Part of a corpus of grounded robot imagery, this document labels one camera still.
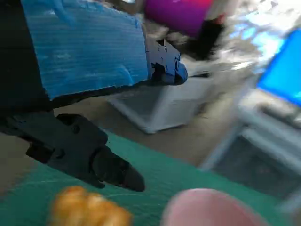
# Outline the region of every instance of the black mechanical part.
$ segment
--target black mechanical part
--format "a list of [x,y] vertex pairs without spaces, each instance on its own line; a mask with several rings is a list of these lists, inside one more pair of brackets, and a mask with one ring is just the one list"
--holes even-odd
[[86,118],[53,112],[6,118],[8,133],[31,143],[26,154],[98,188],[107,182],[142,192],[144,179],[131,164],[106,146],[108,136]]

